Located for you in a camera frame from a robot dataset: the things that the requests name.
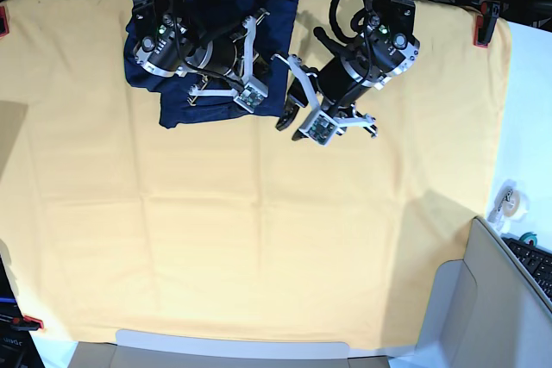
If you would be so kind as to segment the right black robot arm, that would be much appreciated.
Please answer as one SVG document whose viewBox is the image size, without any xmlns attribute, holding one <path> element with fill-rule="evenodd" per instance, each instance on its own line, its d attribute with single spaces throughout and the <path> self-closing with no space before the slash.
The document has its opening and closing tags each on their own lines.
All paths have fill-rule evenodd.
<svg viewBox="0 0 552 368">
<path fill-rule="evenodd" d="M 137 44 L 135 62 L 163 78 L 197 75 L 187 93 L 227 97 L 248 113 L 267 98 L 268 88 L 254 73 L 260 55 L 254 49 L 257 28 L 269 15 L 264 8 L 218 28 L 204 29 L 182 8 L 184 0 L 132 0 Z"/>
</svg>

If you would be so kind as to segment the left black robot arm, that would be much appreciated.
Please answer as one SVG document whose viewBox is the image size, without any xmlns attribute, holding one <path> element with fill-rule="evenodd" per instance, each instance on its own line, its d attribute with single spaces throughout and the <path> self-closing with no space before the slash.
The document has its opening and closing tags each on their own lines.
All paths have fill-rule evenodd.
<svg viewBox="0 0 552 368">
<path fill-rule="evenodd" d="M 298 111 L 307 108 L 310 112 L 293 140 L 310 139 L 327 146 L 352 127 L 376 137 L 375 118 L 361 114 L 356 103 L 416 61 L 420 43 L 413 34 L 415 10 L 415 0 L 331 0 L 330 30 L 313 30 L 331 60 L 317 69 L 304 65 L 296 55 L 275 56 L 293 75 L 277 130 L 289 128 Z"/>
</svg>

